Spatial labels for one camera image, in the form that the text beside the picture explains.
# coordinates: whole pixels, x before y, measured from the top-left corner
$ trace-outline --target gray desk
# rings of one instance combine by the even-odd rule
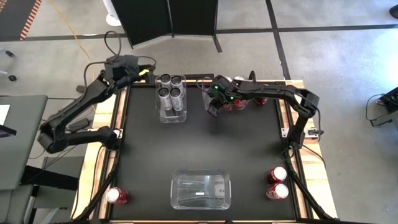
[[[10,105],[4,125],[16,136],[0,139],[0,190],[19,185],[47,103],[47,96],[4,96],[0,105]]]

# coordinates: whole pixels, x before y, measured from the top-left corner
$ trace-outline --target black desk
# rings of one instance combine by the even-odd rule
[[[162,124],[154,114],[153,88],[130,91],[119,171],[114,183],[132,195],[111,207],[111,220],[294,220],[292,198],[270,201],[265,171],[285,166],[275,101],[212,118],[201,91],[190,87],[184,123]],[[231,177],[227,210],[174,210],[170,183],[175,169],[224,169]]]

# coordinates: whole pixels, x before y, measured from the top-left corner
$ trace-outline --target cable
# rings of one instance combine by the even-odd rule
[[[376,96],[382,96],[382,94],[373,95],[373,96],[371,96],[371,97],[368,99],[368,101],[366,102],[366,107],[365,107],[365,118],[366,118],[368,121],[374,121],[374,120],[376,120],[376,119],[381,118],[382,116],[384,116],[384,115],[381,115],[381,116],[378,116],[377,118],[374,118],[374,119],[369,119],[369,118],[368,118],[368,106],[369,106],[369,102],[371,101],[372,98],[374,98],[374,97],[376,97]]]
[[[109,45],[108,45],[108,43],[107,43],[107,41],[106,41],[106,37],[107,37],[108,34],[110,34],[110,33],[114,33],[114,34],[116,34],[117,37],[118,37],[118,40],[119,40],[119,50],[118,50],[118,53],[115,53],[115,52],[109,47]],[[107,31],[107,32],[105,33],[105,36],[104,36],[104,42],[105,42],[106,48],[107,48],[110,52],[112,52],[113,55],[116,56],[116,57],[113,59],[113,61],[115,61],[115,60],[120,56],[120,53],[121,53],[121,51],[122,51],[122,40],[121,40],[119,34],[118,34],[117,32],[115,32],[115,31],[113,31],[113,30]]]
[[[56,156],[56,158],[49,162],[40,172],[38,172],[36,175],[34,175],[32,178],[30,178],[27,181],[24,181],[25,184],[28,184],[30,181],[34,180],[36,177],[38,177],[41,173],[43,173],[46,169],[48,169],[52,164],[56,163],[57,161],[59,161],[60,159],[62,159],[62,157],[64,157],[66,154],[68,154],[70,151],[72,151],[74,148],[76,148],[76,146],[71,147],[70,149],[68,149],[67,151],[65,151],[65,153],[61,156],[62,152],[60,154],[58,154]]]
[[[156,60],[153,58],[153,57],[148,57],[148,56],[137,56],[137,58],[148,58],[148,59],[151,59],[151,60],[153,60],[155,63],[152,65],[152,66],[156,66]]]
[[[279,154],[279,159],[282,159],[283,161],[288,162],[288,160],[285,159],[285,158],[283,157],[283,155],[284,155],[284,153],[285,153],[286,151],[287,151],[287,153],[289,154],[289,149],[292,149],[292,148],[291,148],[291,147],[288,147],[288,148],[284,149],[284,150]]]
[[[118,130],[118,131],[119,131],[119,134],[118,134],[118,139],[119,139],[119,137],[120,137],[122,131],[121,131],[119,128],[115,128],[115,129],[113,129],[113,131],[114,131],[114,130]],[[95,159],[94,171],[93,171],[93,183],[92,183],[92,185],[91,185],[90,199],[93,197],[94,179],[95,179],[96,167],[97,167],[97,162],[98,162],[98,156],[100,155],[100,150],[101,150],[102,147],[103,147],[102,145],[99,147],[98,152],[97,152],[97,156],[96,156],[96,159]]]
[[[368,106],[369,106],[369,102],[371,101],[371,99],[374,98],[374,97],[376,97],[376,96],[384,96],[384,95],[385,95],[384,93],[380,93],[380,94],[373,95],[373,96],[371,96],[371,97],[368,99],[368,101],[366,102],[366,107],[365,107],[365,118],[366,118],[368,121],[375,121],[375,120],[381,118],[382,116],[385,116],[385,114],[384,114],[384,115],[378,116],[377,118],[373,118],[373,119],[369,119],[369,117],[368,117]],[[395,104],[395,105],[398,106],[398,104],[397,104],[396,102],[391,101],[391,100],[388,99],[388,98],[386,98],[386,100],[388,100],[388,101],[390,101],[391,103],[393,103],[393,104]]]
[[[319,159],[322,160],[323,165],[325,166],[325,169],[326,169],[326,162],[325,162],[325,160],[323,159],[323,157],[322,157],[321,155],[319,155],[319,153],[317,153],[317,152],[315,152],[314,150],[310,149],[310,148],[309,148],[308,146],[306,146],[306,145],[303,145],[303,147],[306,148],[306,149],[308,149],[309,151],[311,151],[311,152],[314,153],[315,155],[317,155],[317,156],[319,157]]]
[[[65,22],[65,24],[67,25],[67,27],[69,28],[70,32],[73,34],[78,46],[80,47],[80,49],[86,54],[88,60],[90,60],[90,56],[88,55],[87,51],[83,48],[83,46],[81,46],[79,39],[77,38],[75,31],[73,31],[72,27],[69,25],[69,22],[67,21],[67,18],[62,14],[62,12],[58,9],[58,7],[55,5],[55,3],[53,2],[53,0],[49,0],[50,4],[52,5],[52,7],[56,10],[56,12],[58,13],[58,15],[63,19],[63,21]]]
[[[202,92],[204,92],[204,93],[208,93],[206,90],[204,90],[203,89],[203,80],[211,80],[212,78],[210,78],[210,77],[203,77],[201,80],[202,80],[202,82],[201,82],[201,85],[202,85],[202,87],[200,87],[199,86],[199,83],[198,83],[198,81],[199,80],[197,80],[196,82],[195,82],[195,84],[196,84],[196,86],[202,91]]]
[[[44,152],[45,152],[45,150],[43,149],[43,151],[42,151],[42,153],[40,153],[40,155],[38,155],[38,156],[36,156],[36,157],[33,157],[33,158],[29,157],[29,159],[37,159],[37,158],[39,158],[40,156],[42,156],[42,155],[44,154]]]
[[[73,217],[75,216],[75,212],[76,212],[76,209],[77,209],[77,205],[79,204],[79,186],[80,186],[80,176],[81,176],[81,170],[83,169],[83,164],[84,164],[85,162],[83,161],[82,163],[81,163],[81,166],[80,166],[80,173],[79,173],[79,181],[78,181],[78,187],[77,187],[77,190],[76,190],[76,205],[75,205],[75,209],[73,209],[73,212],[72,212],[72,219],[73,219]]]

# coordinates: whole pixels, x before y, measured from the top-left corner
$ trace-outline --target yellow cable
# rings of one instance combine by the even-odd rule
[[[70,32],[72,33],[72,35],[74,36],[77,45],[80,47],[80,49],[85,53],[85,55],[87,56],[88,62],[90,63],[91,59],[90,56],[88,55],[87,51],[84,49],[84,47],[81,45],[79,39],[77,38],[75,31],[72,29],[72,27],[70,26],[67,18],[62,14],[62,12],[58,9],[58,7],[55,5],[53,0],[49,0],[50,4],[52,5],[52,7],[56,10],[56,12],[58,13],[58,15],[63,19],[63,21],[65,22],[65,24],[67,25],[67,27],[69,28]]]

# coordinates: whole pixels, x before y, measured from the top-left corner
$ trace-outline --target chair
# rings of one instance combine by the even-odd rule
[[[15,57],[15,55],[9,51],[9,50],[5,50],[5,49],[0,49],[0,53],[6,53],[6,55],[8,55],[9,57]],[[0,75],[8,75],[8,72],[4,71],[4,70],[0,70]],[[10,81],[16,81],[17,77],[15,75],[8,75],[8,79]]]

